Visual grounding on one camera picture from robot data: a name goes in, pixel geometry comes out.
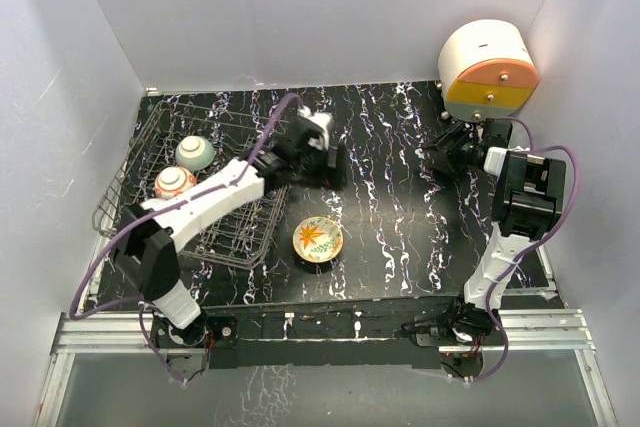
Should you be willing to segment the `pale green ceramic bowl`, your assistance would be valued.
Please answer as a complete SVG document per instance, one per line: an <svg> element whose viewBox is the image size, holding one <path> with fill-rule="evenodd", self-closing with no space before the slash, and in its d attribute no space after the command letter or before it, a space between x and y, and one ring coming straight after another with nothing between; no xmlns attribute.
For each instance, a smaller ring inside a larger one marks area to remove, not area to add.
<svg viewBox="0 0 640 427"><path fill-rule="evenodd" d="M175 151L176 163L190 172L206 169L214 157L213 145L201 136L184 137Z"/></svg>

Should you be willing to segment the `orange leaf patterned bowl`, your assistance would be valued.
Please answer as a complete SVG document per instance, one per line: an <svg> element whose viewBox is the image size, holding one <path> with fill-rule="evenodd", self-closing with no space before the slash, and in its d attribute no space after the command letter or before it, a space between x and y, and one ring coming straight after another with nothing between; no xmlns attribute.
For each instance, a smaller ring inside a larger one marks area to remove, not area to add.
<svg viewBox="0 0 640 427"><path fill-rule="evenodd" d="M188 169L181 166L166 167L155 178L155 196L171 199L195 187L196 184L196 177Z"/></svg>

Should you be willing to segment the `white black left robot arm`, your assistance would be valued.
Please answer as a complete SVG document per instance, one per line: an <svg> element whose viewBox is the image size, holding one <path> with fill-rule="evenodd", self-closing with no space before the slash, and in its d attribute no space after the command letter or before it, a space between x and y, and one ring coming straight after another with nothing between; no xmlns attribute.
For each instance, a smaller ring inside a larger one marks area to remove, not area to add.
<svg viewBox="0 0 640 427"><path fill-rule="evenodd" d="M125 207L109 258L164 316L174 339L195 346L206 336L207 316L181 279L183 248L221 218L273 191L290 185L340 190L345 182L344 147L333 116L302 106L269 147L254 146L170 200Z"/></svg>

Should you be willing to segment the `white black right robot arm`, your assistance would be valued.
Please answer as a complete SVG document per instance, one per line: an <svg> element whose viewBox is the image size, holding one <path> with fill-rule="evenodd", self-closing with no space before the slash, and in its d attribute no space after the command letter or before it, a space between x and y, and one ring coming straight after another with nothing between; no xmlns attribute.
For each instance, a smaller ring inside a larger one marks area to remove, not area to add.
<svg viewBox="0 0 640 427"><path fill-rule="evenodd" d="M418 346L432 339L469 345L477 351L494 331L498 310L512 275L561 219L566 163L509 146L513 131L507 117L480 124L454 122L425 149L435 152L447 173L475 167L497 179L492 232L471 277L447 309L433 317L417 315L398 334Z"/></svg>

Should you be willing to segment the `yellow star patterned bowl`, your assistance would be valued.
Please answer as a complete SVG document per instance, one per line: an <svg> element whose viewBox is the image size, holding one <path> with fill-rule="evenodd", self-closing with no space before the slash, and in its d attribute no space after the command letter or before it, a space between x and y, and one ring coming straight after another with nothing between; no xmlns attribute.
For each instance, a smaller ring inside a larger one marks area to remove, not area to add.
<svg viewBox="0 0 640 427"><path fill-rule="evenodd" d="M303 260L321 264L335 259L344 244L341 226L324 216L303 220L294 230L292 243L295 253Z"/></svg>

